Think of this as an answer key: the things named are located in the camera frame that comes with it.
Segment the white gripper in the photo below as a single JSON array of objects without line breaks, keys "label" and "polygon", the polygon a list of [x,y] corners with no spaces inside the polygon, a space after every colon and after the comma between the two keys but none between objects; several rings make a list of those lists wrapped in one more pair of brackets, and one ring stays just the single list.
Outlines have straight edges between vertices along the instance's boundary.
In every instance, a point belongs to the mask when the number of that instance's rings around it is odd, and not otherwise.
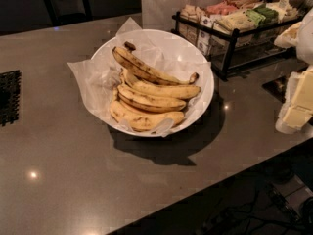
[{"label": "white gripper", "polygon": [[[313,65],[313,8],[302,22],[282,32],[274,44],[281,48],[296,47],[297,58]],[[293,72],[288,80],[285,103],[280,109],[276,129],[284,134],[300,131],[313,118],[313,66]]]}]

